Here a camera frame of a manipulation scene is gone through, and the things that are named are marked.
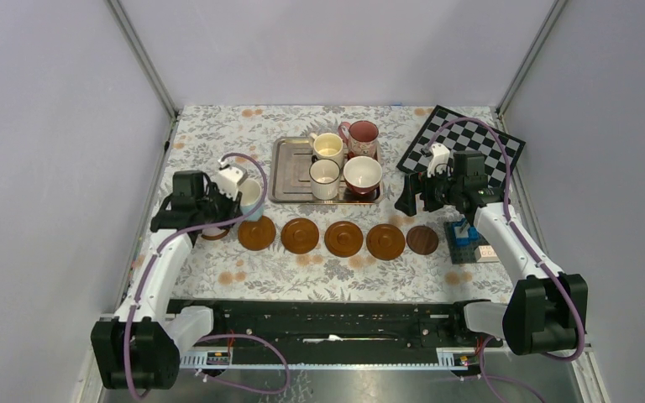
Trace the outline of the brown wooden coaster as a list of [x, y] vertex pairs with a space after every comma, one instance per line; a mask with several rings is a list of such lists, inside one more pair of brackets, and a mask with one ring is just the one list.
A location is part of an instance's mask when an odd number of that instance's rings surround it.
[[295, 218], [281, 230], [281, 242], [293, 254], [306, 254], [316, 248], [319, 241], [317, 225], [307, 218]]
[[338, 221], [331, 224], [324, 234], [327, 250], [340, 258], [357, 254], [363, 245], [364, 235], [361, 229], [349, 221]]
[[201, 238], [207, 241], [216, 241], [226, 237], [229, 232], [229, 228], [206, 228], [202, 230]]
[[238, 230], [240, 244], [252, 251], [268, 248], [275, 240], [275, 224], [267, 216], [262, 216], [257, 221], [242, 222]]
[[406, 247], [404, 233], [397, 226], [387, 223], [372, 227], [365, 242], [373, 257], [385, 261], [400, 257]]

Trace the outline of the light blue mug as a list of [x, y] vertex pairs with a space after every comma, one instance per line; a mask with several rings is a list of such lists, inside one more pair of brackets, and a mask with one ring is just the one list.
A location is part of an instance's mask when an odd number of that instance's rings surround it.
[[259, 221], [263, 216], [264, 207], [254, 207], [262, 200], [263, 189], [261, 184], [253, 178], [248, 178], [239, 187], [239, 191], [241, 192], [239, 204], [241, 214], [248, 214], [246, 221]]

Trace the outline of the dark walnut round coaster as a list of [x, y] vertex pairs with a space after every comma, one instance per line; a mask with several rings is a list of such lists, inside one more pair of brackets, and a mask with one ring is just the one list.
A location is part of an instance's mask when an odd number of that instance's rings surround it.
[[415, 254], [429, 255], [437, 250], [439, 237], [428, 226], [415, 226], [407, 232], [406, 243]]

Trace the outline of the cream yellow mug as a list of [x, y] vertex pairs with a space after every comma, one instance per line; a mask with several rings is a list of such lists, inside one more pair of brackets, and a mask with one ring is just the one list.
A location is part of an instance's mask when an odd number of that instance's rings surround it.
[[312, 155], [317, 160], [332, 160], [340, 168], [343, 167], [344, 142], [336, 133], [310, 133], [308, 143]]

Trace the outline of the metal serving tray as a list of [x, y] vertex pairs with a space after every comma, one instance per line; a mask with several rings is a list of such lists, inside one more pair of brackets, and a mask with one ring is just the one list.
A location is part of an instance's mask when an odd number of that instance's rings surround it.
[[274, 203], [370, 205], [383, 199], [383, 185], [371, 193], [353, 193], [341, 180], [338, 196], [331, 200], [317, 199], [312, 194], [309, 168], [312, 147], [303, 137], [283, 137], [274, 142], [268, 197]]

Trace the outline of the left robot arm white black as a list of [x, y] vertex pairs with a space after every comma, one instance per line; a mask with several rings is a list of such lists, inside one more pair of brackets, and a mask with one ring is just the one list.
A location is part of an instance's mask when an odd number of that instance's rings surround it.
[[172, 192], [150, 221], [150, 246], [143, 271], [113, 318], [94, 324], [91, 343], [99, 374], [110, 390], [168, 390], [176, 382], [181, 355], [197, 338], [215, 345], [227, 323], [209, 308], [187, 309], [165, 323], [170, 295], [197, 237], [209, 228], [231, 227], [240, 217], [240, 186], [248, 175], [230, 165], [213, 176], [177, 171]]

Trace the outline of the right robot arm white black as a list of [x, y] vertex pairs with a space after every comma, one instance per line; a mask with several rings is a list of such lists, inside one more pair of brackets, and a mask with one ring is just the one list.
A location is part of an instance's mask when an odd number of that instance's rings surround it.
[[578, 358], [585, 346], [588, 285], [581, 275], [568, 275], [531, 239], [512, 208], [508, 188], [492, 188], [479, 151], [451, 153], [434, 144], [423, 152], [427, 169], [405, 177], [396, 201], [398, 211], [412, 217], [417, 202], [426, 212], [454, 207], [495, 250], [514, 282], [506, 304], [462, 301], [448, 323], [453, 342], [468, 346], [480, 334], [504, 340], [516, 355], [540, 353], [558, 359], [571, 351]]

